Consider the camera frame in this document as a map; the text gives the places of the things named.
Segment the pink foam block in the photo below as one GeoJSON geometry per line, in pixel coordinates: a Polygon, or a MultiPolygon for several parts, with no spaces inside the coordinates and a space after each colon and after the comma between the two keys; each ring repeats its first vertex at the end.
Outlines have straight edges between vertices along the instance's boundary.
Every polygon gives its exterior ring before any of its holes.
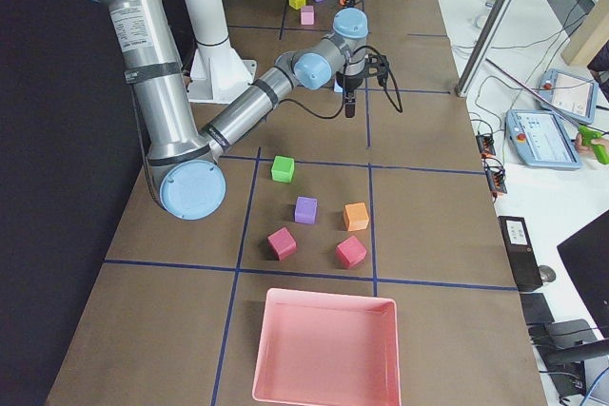
{"type": "Polygon", "coordinates": [[[300,23],[303,26],[315,24],[315,10],[313,6],[303,6],[300,9],[300,23]]]}

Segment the green foam block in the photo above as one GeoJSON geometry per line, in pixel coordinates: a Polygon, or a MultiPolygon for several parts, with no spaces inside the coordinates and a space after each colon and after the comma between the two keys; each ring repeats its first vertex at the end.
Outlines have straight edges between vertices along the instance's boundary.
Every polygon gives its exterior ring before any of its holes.
{"type": "Polygon", "coordinates": [[[279,183],[291,183],[295,171],[295,160],[291,157],[277,155],[271,167],[271,178],[279,183]]]}

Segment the right purple foam block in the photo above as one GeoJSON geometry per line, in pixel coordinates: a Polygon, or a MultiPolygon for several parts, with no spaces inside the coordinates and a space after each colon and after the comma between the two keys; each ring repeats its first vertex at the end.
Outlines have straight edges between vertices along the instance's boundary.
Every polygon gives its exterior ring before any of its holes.
{"type": "Polygon", "coordinates": [[[294,222],[314,224],[317,216],[318,201],[315,198],[299,196],[294,210],[294,222]]]}

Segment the right orange foam block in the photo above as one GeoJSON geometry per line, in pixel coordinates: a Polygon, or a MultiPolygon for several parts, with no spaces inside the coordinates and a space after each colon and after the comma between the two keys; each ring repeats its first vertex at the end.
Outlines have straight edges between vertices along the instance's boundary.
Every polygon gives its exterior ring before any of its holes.
{"type": "Polygon", "coordinates": [[[344,206],[344,224],[349,232],[364,230],[369,225],[365,203],[349,203],[344,206]]]}

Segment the upper orange connector block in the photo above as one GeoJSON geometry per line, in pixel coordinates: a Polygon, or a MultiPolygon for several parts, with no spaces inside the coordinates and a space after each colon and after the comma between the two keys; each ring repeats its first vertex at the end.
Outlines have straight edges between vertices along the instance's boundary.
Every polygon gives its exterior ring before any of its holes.
{"type": "Polygon", "coordinates": [[[483,158],[494,158],[496,156],[494,137],[491,133],[478,134],[476,136],[476,142],[479,152],[483,158]]]}

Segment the dark red foam block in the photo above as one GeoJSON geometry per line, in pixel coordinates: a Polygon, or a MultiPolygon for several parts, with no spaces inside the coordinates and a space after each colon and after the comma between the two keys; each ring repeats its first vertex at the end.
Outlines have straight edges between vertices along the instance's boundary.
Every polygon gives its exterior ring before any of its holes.
{"type": "Polygon", "coordinates": [[[294,254],[297,249],[296,240],[287,227],[282,227],[266,237],[267,242],[275,257],[282,261],[294,254]]]}

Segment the lower orange connector block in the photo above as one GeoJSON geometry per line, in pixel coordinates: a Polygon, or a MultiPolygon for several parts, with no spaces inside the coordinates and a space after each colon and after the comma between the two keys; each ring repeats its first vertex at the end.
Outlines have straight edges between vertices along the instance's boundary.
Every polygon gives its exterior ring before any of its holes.
{"type": "Polygon", "coordinates": [[[484,171],[491,195],[493,197],[505,195],[507,193],[505,170],[500,166],[487,165],[484,171]]]}

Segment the near teach pendant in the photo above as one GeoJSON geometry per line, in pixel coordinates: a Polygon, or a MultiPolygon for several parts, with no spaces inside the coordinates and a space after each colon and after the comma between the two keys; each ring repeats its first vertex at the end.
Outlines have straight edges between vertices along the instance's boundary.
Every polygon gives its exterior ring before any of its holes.
{"type": "Polygon", "coordinates": [[[532,167],[577,170],[581,160],[560,117],[543,110],[510,109],[505,131],[522,162],[532,167]]]}

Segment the teach pendant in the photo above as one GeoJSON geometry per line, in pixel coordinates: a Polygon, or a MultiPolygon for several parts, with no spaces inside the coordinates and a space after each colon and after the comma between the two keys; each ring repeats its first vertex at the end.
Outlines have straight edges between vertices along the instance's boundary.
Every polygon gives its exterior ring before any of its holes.
{"type": "Polygon", "coordinates": [[[581,160],[560,117],[543,110],[510,109],[505,131],[522,162],[532,167],[577,170],[581,160]]]}
{"type": "Polygon", "coordinates": [[[594,79],[551,68],[540,77],[539,95],[547,105],[584,125],[594,122],[599,95],[594,79]]]}

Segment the black box device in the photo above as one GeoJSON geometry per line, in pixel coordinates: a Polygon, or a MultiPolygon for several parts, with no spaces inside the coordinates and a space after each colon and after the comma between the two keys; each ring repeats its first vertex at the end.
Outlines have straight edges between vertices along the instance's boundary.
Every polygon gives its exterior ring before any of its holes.
{"type": "Polygon", "coordinates": [[[542,280],[524,218],[498,216],[498,221],[518,290],[536,291],[542,287],[542,280]]]}

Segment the far teach pendant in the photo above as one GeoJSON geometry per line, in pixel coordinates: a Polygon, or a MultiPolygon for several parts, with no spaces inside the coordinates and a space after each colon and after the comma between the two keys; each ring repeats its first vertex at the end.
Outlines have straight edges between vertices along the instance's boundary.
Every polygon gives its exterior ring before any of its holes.
{"type": "Polygon", "coordinates": [[[551,68],[540,77],[539,95],[547,105],[584,125],[594,122],[599,95],[594,79],[551,68]]]}

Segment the pink plastic tray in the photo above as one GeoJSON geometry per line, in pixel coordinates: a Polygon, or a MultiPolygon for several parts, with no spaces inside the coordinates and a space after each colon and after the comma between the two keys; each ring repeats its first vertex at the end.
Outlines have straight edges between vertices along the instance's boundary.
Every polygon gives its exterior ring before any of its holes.
{"type": "Polygon", "coordinates": [[[401,404],[396,302],[269,289],[252,396],[288,405],[401,404]]]}

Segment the black monitor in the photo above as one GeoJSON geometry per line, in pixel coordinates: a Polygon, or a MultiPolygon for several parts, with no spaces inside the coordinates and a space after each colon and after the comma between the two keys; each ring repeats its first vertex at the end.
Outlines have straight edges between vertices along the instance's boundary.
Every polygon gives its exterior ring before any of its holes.
{"type": "Polygon", "coordinates": [[[558,252],[586,309],[608,337],[608,218],[585,225],[559,244],[558,252]]]}

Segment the white pedestal column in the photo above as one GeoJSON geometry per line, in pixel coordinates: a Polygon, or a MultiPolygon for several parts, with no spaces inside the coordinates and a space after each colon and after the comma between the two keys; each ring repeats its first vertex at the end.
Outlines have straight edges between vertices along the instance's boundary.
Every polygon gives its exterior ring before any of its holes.
{"type": "Polygon", "coordinates": [[[188,98],[195,103],[229,104],[253,82],[256,63],[232,47],[223,0],[185,0],[196,51],[188,98]]]}

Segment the green handled grabber tool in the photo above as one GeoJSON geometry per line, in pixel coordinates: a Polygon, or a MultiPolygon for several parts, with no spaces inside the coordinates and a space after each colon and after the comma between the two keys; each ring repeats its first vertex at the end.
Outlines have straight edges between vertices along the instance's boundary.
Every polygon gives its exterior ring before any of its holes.
{"type": "Polygon", "coordinates": [[[595,81],[552,68],[542,75],[540,87],[531,88],[494,62],[489,65],[540,104],[539,110],[510,109],[506,113],[508,138],[526,164],[580,168],[575,146],[564,127],[566,123],[577,130],[584,146],[592,148],[599,163],[608,163],[607,148],[593,143],[605,134],[591,127],[599,95],[595,81]]]}

